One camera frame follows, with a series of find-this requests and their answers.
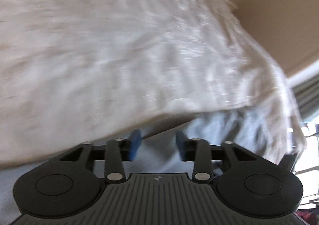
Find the light blue-grey pants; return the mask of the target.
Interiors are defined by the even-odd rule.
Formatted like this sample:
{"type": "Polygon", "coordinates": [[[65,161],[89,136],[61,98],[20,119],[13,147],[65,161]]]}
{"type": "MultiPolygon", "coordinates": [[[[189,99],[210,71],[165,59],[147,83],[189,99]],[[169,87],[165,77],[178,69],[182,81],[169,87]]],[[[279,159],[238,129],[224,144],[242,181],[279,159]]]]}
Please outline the light blue-grey pants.
{"type": "Polygon", "coordinates": [[[179,156],[175,134],[180,130],[188,138],[205,139],[212,145],[234,141],[241,147],[277,164],[290,145],[279,135],[271,136],[273,126],[255,110],[231,110],[179,116],[155,122],[141,129],[143,142],[136,159],[124,162],[126,175],[130,173],[188,173],[193,164],[179,156]]]}

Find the white floral bedspread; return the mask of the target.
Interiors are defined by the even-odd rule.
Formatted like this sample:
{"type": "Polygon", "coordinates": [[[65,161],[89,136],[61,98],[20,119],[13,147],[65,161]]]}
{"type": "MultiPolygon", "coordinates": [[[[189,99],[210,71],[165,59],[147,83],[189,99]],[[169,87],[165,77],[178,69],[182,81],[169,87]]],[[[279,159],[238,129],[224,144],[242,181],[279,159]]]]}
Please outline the white floral bedspread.
{"type": "Polygon", "coordinates": [[[165,118],[254,108],[265,157],[306,142],[276,61],[226,0],[1,0],[1,167],[165,118]]]}

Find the window with frame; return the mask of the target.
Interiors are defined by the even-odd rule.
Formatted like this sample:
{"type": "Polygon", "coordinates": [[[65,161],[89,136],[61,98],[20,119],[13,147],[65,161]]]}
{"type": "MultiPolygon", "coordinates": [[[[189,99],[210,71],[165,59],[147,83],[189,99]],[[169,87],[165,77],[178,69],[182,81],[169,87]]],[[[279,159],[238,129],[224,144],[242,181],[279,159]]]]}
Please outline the window with frame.
{"type": "Polygon", "coordinates": [[[302,132],[306,148],[299,154],[293,173],[303,185],[299,210],[318,209],[318,122],[304,124],[302,132]]]}

